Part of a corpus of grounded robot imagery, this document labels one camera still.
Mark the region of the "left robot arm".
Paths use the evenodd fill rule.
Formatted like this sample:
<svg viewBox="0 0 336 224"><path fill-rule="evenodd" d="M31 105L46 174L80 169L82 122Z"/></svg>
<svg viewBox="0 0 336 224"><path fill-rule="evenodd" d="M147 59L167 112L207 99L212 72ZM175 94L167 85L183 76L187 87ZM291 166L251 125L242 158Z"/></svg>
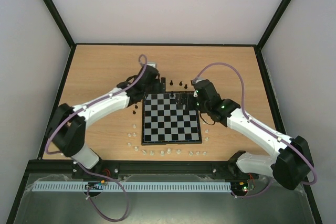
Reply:
<svg viewBox="0 0 336 224"><path fill-rule="evenodd" d="M59 105L47 128L45 153L61 153L86 169L97 166L100 157L85 143L87 128L115 111L137 104L160 86L160 74L154 63L144 65L133 78L133 82L127 78L89 102Z"/></svg>

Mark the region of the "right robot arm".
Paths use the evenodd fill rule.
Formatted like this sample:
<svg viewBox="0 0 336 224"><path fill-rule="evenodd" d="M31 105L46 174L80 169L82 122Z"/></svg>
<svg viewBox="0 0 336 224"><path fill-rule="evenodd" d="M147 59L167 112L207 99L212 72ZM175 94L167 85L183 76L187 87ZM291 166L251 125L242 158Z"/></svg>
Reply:
<svg viewBox="0 0 336 224"><path fill-rule="evenodd" d="M223 99L208 79L191 82L192 105L219 123L249 138L267 155L242 153L229 164L229 172L239 178L255 173L273 178L282 187L294 190L314 170L309 144L302 136L291 137L278 132L248 114L241 104Z"/></svg>

